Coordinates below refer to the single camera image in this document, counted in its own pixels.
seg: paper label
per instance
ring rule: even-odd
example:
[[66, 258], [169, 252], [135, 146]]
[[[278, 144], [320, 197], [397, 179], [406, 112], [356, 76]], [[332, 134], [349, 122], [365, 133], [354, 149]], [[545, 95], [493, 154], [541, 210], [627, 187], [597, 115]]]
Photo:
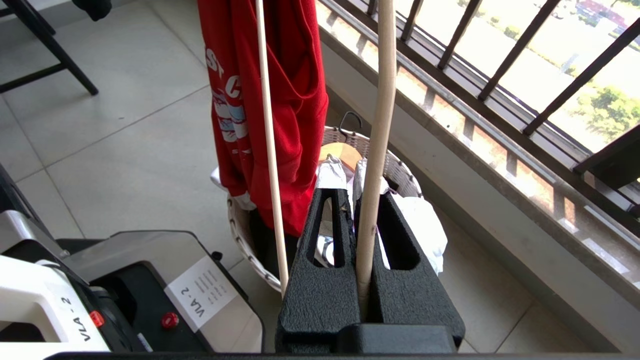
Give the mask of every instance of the paper label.
[[164, 292], [193, 332], [198, 331], [238, 295], [209, 256], [183, 272]]
[[84, 305], [70, 284], [45, 284], [52, 294], [53, 303], [61, 310], [61, 322], [66, 322], [70, 329], [68, 340], [80, 343], [95, 343], [100, 348], [106, 347], [100, 332], [86, 312]]

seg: tiled floor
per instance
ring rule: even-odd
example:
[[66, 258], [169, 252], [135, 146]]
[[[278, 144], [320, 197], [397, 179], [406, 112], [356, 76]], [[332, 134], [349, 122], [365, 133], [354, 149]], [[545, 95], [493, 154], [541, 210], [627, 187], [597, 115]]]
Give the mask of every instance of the tiled floor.
[[[0, 161], [56, 237], [193, 231], [250, 296], [273, 339], [279, 294], [230, 239], [216, 165], [204, 44], [194, 0], [135, 2], [56, 38], [100, 89], [68, 73], [0, 99]], [[0, 49], [0, 82], [52, 65], [37, 42]], [[467, 325], [461, 352], [586, 351], [469, 235], [449, 237], [441, 280]], [[272, 340], [267, 341], [273, 349]]]

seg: wooden pole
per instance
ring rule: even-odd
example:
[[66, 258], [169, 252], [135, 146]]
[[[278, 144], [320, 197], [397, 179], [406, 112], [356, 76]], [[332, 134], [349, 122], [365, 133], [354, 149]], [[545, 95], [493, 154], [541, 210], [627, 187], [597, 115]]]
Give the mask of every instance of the wooden pole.
[[271, 90], [269, 89], [269, 69], [267, 66], [267, 38], [264, 31], [264, 7], [262, 0], [255, 0], [255, 16], [258, 20], [258, 53], [260, 55], [260, 80], [262, 81], [262, 110], [264, 112], [264, 130], [267, 140], [267, 159], [269, 161], [269, 182], [271, 185], [271, 207], [273, 208], [273, 226], [278, 251], [278, 269], [280, 271], [280, 291], [284, 298], [289, 283], [287, 251], [284, 244], [282, 227], [282, 208], [280, 207], [280, 188], [276, 162], [276, 146], [273, 138], [273, 114], [271, 113]]
[[366, 320], [369, 307], [373, 246], [380, 201], [380, 179], [387, 157], [387, 142], [396, 99], [396, 11], [394, 10], [394, 0], [380, 0], [378, 9], [378, 98], [374, 124], [371, 129], [356, 251], [358, 301], [360, 303], [360, 317], [363, 321]]

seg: red shirt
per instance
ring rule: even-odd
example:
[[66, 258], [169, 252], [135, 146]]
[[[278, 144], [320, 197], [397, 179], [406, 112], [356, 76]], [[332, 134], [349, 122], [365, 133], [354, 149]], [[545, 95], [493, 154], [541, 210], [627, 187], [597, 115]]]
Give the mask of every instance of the red shirt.
[[[198, 0], [220, 180], [249, 192], [273, 228], [254, 0]], [[316, 181], [328, 96], [315, 0], [264, 2], [284, 231], [300, 236]]]

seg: red knob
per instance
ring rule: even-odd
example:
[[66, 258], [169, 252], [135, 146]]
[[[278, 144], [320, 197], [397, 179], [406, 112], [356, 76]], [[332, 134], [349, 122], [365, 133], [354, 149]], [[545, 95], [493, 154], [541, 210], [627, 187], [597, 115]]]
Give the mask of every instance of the red knob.
[[164, 327], [165, 329], [173, 329], [174, 327], [178, 326], [178, 323], [180, 322], [180, 318], [178, 317], [178, 315], [176, 315], [176, 313], [166, 313], [163, 315], [162, 317], [162, 327]]
[[91, 313], [89, 313], [89, 317], [91, 318], [91, 320], [93, 321], [93, 324], [96, 327], [101, 327], [104, 325], [104, 318], [96, 310], [93, 310]]

